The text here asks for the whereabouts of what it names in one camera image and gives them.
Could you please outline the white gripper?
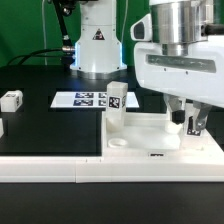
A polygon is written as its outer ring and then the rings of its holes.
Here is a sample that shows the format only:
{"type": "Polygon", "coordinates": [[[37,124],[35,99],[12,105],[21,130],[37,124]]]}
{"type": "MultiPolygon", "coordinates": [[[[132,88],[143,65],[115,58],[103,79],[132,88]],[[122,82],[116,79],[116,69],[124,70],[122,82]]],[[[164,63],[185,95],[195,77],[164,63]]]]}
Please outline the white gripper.
{"type": "Polygon", "coordinates": [[[204,130],[211,105],[224,108],[224,35],[209,35],[207,41],[190,44],[187,56],[175,57],[163,56],[162,47],[152,42],[150,14],[134,23],[130,32],[136,41],[134,66],[139,85],[166,93],[164,102],[175,124],[185,122],[185,98],[194,100],[193,129],[204,130]]]}

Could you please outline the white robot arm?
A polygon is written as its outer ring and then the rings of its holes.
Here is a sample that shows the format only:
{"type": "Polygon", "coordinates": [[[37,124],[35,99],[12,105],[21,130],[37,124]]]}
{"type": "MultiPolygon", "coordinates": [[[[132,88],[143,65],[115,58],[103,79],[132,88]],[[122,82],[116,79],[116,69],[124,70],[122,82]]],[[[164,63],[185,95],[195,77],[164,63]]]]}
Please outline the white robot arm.
{"type": "MultiPolygon", "coordinates": [[[[183,121],[179,99],[192,100],[193,125],[202,130],[211,108],[224,108],[224,25],[214,22],[214,0],[149,0],[149,8],[130,29],[136,79],[164,94],[175,123],[183,121]]],[[[71,68],[88,78],[125,67],[121,44],[105,23],[108,11],[102,1],[81,5],[82,31],[71,68]]]]}

